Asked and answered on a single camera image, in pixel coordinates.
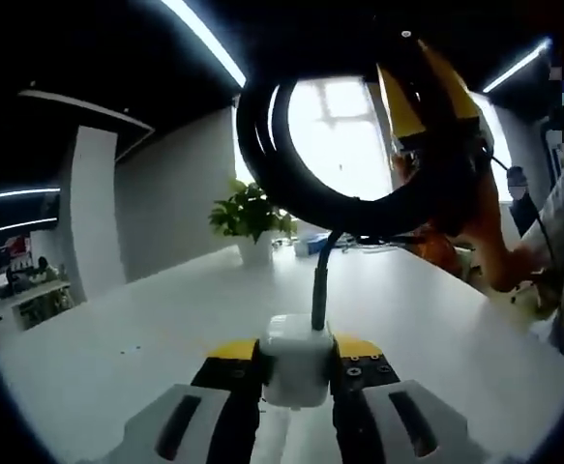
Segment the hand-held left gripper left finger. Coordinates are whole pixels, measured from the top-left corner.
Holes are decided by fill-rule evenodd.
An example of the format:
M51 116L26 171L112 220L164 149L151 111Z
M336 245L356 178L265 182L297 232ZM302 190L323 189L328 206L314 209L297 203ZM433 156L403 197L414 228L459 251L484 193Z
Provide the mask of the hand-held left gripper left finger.
M118 463L247 463L259 425L261 357L256 339L207 355L177 384L127 421Z

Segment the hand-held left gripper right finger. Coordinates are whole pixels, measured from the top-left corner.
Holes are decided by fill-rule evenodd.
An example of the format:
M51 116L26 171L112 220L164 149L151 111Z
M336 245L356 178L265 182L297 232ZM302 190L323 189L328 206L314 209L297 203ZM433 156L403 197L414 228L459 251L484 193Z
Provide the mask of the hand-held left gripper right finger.
M373 343L337 335L329 380L344 463L485 461L466 418L418 382L401 380Z

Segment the person's right hand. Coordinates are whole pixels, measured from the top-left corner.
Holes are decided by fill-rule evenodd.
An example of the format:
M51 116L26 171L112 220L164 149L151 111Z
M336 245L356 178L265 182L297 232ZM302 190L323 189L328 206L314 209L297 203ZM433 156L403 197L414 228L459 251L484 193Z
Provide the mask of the person's right hand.
M504 278L504 290L510 291L525 281L533 281L535 275L550 267L550 261L535 248L524 243L508 251Z

